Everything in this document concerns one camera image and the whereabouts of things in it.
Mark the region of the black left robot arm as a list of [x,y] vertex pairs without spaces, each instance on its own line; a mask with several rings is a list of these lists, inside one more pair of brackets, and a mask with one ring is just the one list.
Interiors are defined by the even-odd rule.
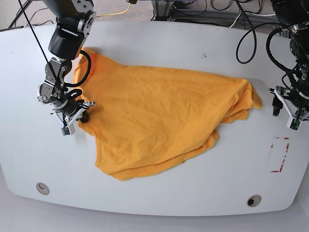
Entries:
[[[289,115],[287,128],[299,131],[302,122],[309,119],[309,2],[307,0],[272,0],[272,8],[280,23],[267,38],[266,50],[270,60],[285,72],[282,81],[288,77],[291,85],[269,88],[274,95],[273,116],[281,109]],[[270,51],[270,42],[275,34],[290,33],[290,50],[296,58],[296,65],[289,69],[279,63]]]

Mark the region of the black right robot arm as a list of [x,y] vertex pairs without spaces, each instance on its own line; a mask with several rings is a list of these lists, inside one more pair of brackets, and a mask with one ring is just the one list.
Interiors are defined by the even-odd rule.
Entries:
[[[82,94],[78,87],[90,74],[91,58],[82,46],[96,12],[91,0],[46,0],[44,4],[56,16],[56,29],[48,47],[53,57],[45,66],[46,77],[38,88],[38,101],[52,105],[51,114],[62,123],[63,135],[72,135],[74,122],[87,122],[87,110],[96,104],[77,99]],[[66,83],[64,78],[72,69],[72,61],[79,55],[87,60],[86,73],[78,83]]]

